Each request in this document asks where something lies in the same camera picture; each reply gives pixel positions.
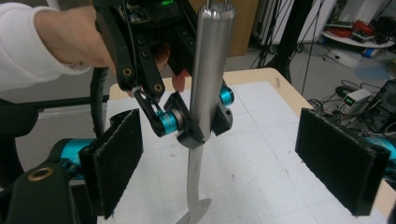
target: laboratory floor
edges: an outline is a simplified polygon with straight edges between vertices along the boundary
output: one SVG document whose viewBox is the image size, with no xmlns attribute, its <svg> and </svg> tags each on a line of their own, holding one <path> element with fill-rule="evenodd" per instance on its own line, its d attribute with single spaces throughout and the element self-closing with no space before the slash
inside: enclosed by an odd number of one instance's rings
<svg viewBox="0 0 396 224">
<path fill-rule="evenodd" d="M 226 71 L 246 70 L 255 67 L 260 47 L 252 44 L 244 56 L 228 58 Z M 396 75 L 389 71 L 389 62 L 396 59 L 396 55 L 381 50 L 374 59 L 361 57 L 362 49 L 334 42 L 314 44 L 311 56 L 311 45 L 304 44 L 303 52 L 296 53 L 290 64 L 291 84 L 306 100 L 323 100 L 334 94 L 336 87 L 342 85 L 368 84 L 363 87 L 371 92 L 382 87 L 387 80 Z M 336 62 L 329 57 L 329 52 L 338 50 L 346 55 L 346 59 Z M 268 54 L 267 62 L 273 55 Z M 165 68 L 163 75 L 170 76 L 169 68 Z M 35 85 L 30 88 L 2 91 L 0 98 L 14 103 L 57 100 L 65 98 L 89 96 L 91 73 L 81 76 L 62 76 L 57 80 Z M 106 81 L 105 93 L 116 80 L 109 76 Z M 325 109 L 333 110 L 338 102 L 325 105 Z M 87 106 L 78 108 L 60 108 L 46 110 L 40 114 L 33 130 L 26 136 L 17 139 L 17 148 L 24 169 L 31 169 L 41 163 L 49 155 L 54 144 L 64 138 L 92 138 L 92 118 Z"/>
</svg>

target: black plastic part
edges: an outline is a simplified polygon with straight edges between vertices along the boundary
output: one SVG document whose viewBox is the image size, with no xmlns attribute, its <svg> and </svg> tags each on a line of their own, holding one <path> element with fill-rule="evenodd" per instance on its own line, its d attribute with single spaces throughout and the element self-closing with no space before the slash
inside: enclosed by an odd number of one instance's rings
<svg viewBox="0 0 396 224">
<path fill-rule="evenodd" d="M 303 109 L 296 152 L 353 216 L 369 216 L 390 152 L 341 126 L 337 118 Z"/>
<path fill-rule="evenodd" d="M 109 218 L 143 153 L 138 109 L 79 152 L 92 209 Z"/>
<path fill-rule="evenodd" d="M 222 103 L 218 103 L 212 124 L 213 132 L 215 135 L 220 135 L 229 131 L 231 127 L 233 127 L 233 112 Z"/>
<path fill-rule="evenodd" d="M 172 49 L 168 64 L 173 73 L 179 75 L 183 69 L 192 74 L 195 54 L 195 34 L 184 25 L 176 25 L 168 40 Z"/>
<path fill-rule="evenodd" d="M 125 117 L 127 117 L 130 113 L 131 110 L 127 110 L 114 115 L 113 117 L 110 118 L 110 125 L 113 126 L 113 125 L 121 124 L 124 121 Z"/>
<path fill-rule="evenodd" d="M 72 138 L 65 138 L 59 140 L 53 147 L 49 153 L 49 156 L 42 164 L 49 164 L 49 163 L 58 163 L 61 159 L 62 152 L 66 144 L 72 140 Z"/>
<path fill-rule="evenodd" d="M 178 142 L 187 148 L 196 148 L 205 143 L 205 137 L 195 120 L 190 116 L 189 109 L 184 104 L 178 91 L 172 93 L 164 106 L 166 111 L 176 110 L 182 125 L 178 127 Z"/>
<path fill-rule="evenodd" d="M 15 138 L 32 131 L 38 111 L 28 105 L 0 105 L 0 188 L 23 174 Z"/>
<path fill-rule="evenodd" d="M 157 134 L 157 136 L 162 137 L 166 135 L 165 127 L 161 122 L 160 118 L 156 115 L 154 109 L 152 108 L 152 100 L 144 95 L 142 91 L 135 91 L 134 98 L 139 103 L 140 107 L 143 109 L 146 117 L 149 120 L 152 130 Z"/>
<path fill-rule="evenodd" d="M 93 131 L 100 137 L 105 131 L 103 122 L 103 87 L 105 86 L 108 68 L 94 68 L 91 81 L 91 116 Z"/>
<path fill-rule="evenodd" d="M 388 217 L 388 224 L 394 224 L 394 223 L 396 223 L 396 202 L 394 203 L 393 209 Z"/>
<path fill-rule="evenodd" d="M 154 62 L 153 55 L 151 54 L 150 45 L 145 36 L 140 33 L 135 33 L 136 41 L 136 57 L 139 63 L 139 70 L 141 74 L 138 75 L 137 85 L 143 87 L 150 97 L 156 102 L 160 102 L 163 93 L 165 92 L 165 86 L 163 85 L 163 79 L 160 72 L 158 71 L 157 65 Z"/>
<path fill-rule="evenodd" d="M 64 168 L 45 164 L 18 178 L 7 223 L 79 223 Z"/>
<path fill-rule="evenodd" d="M 7 219 L 13 187 L 14 186 L 11 184 L 6 189 L 0 191 L 0 223 L 3 223 Z"/>
<path fill-rule="evenodd" d="M 132 6 L 131 14 L 139 18 L 137 22 L 132 21 L 131 25 L 145 30 L 167 27 L 182 19 L 177 1 L 165 5 L 145 1 L 144 4 Z"/>
<path fill-rule="evenodd" d="M 97 216 L 93 214 L 90 197 L 88 196 L 87 186 L 71 186 L 74 203 L 77 208 L 79 221 L 81 224 L 96 224 Z"/>
<path fill-rule="evenodd" d="M 38 111 L 28 105 L 0 105 L 0 140 L 20 137 L 35 127 Z"/>
<path fill-rule="evenodd" d="M 124 33 L 121 31 L 121 28 L 126 28 L 125 24 L 122 24 L 120 15 L 115 9 L 120 4 L 116 5 L 114 2 L 114 6 L 111 7 L 106 6 L 106 1 L 94 1 L 94 5 L 98 11 L 96 27 L 116 65 L 119 86 L 123 91 L 130 91 L 134 83 L 134 65 L 129 50 L 130 45 L 126 42 Z"/>
</svg>

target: metal rod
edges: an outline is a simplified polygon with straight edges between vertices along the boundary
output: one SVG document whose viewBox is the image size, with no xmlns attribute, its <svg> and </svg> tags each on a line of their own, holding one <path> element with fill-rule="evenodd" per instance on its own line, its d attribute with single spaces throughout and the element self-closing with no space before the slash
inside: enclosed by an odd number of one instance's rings
<svg viewBox="0 0 396 224">
<path fill-rule="evenodd" d="M 224 10 L 227 10 L 228 5 L 230 5 L 231 0 L 225 0 L 224 1 Z"/>
<path fill-rule="evenodd" d="M 199 11 L 195 61 L 192 72 L 190 113 L 207 141 L 219 101 L 224 66 L 230 45 L 235 10 L 231 4 L 208 0 Z M 197 223 L 205 215 L 210 199 L 199 200 L 199 178 L 204 146 L 190 148 L 187 176 L 189 212 L 178 223 Z"/>
</svg>

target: electronic device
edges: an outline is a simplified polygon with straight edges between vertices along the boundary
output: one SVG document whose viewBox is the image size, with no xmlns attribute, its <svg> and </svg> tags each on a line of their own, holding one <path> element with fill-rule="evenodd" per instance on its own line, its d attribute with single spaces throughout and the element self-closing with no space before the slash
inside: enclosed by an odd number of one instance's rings
<svg viewBox="0 0 396 224">
<path fill-rule="evenodd" d="M 346 115 L 359 114 L 371 96 L 372 94 L 365 89 L 347 94 L 340 104 L 340 112 Z"/>
<path fill-rule="evenodd" d="M 367 123 L 368 128 L 375 133 L 396 131 L 396 79 L 385 83 L 361 113 L 360 121 Z"/>
</svg>

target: red cable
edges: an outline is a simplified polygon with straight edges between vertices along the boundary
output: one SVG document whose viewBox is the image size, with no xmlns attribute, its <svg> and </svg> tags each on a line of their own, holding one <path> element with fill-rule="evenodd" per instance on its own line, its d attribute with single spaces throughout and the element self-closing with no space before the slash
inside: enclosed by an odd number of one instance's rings
<svg viewBox="0 0 396 224">
<path fill-rule="evenodd" d="M 374 27 L 365 21 L 352 22 L 354 32 L 362 32 L 364 35 L 374 35 Z"/>
</svg>

